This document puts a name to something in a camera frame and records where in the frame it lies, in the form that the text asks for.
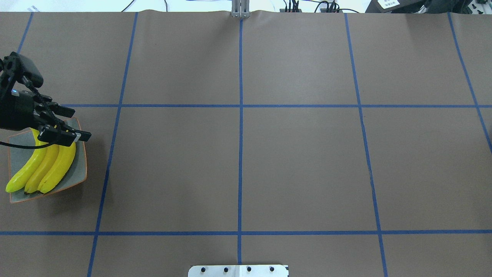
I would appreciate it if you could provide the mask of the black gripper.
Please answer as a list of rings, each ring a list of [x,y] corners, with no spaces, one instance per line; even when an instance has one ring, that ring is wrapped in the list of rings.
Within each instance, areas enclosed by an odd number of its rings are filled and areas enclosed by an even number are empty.
[[[17,90],[14,94],[11,91],[1,90],[0,104],[0,127],[10,131],[21,131],[25,128],[38,129],[35,121],[35,95],[31,91]],[[57,102],[44,102],[37,104],[39,114],[44,114],[49,118],[56,115],[71,118],[75,110],[59,105]],[[61,145],[70,147],[72,143],[87,142],[92,133],[76,130],[71,127],[62,126],[55,128],[45,125],[38,135],[38,140],[50,145]]]

